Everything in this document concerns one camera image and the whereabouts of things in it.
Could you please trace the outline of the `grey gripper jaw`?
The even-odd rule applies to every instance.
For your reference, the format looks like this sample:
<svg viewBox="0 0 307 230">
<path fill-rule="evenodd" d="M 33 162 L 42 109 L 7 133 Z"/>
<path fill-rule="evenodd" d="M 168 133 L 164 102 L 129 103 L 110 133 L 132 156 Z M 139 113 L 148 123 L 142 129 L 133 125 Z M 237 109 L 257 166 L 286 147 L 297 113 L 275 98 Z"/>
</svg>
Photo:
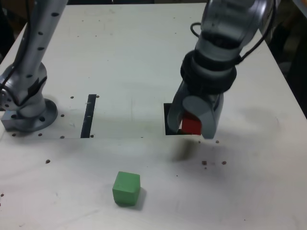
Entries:
<svg viewBox="0 0 307 230">
<path fill-rule="evenodd" d="M 171 131 L 177 132 L 180 127 L 184 108 L 182 105 L 183 99 L 186 97 L 186 84 L 184 81 L 181 82 L 174 99 L 171 103 L 168 115 L 167 124 Z"/>
<path fill-rule="evenodd" d="M 207 95 L 204 98 L 188 96 L 183 100 L 182 131 L 213 139 L 224 104 L 224 95 Z"/>
</svg>

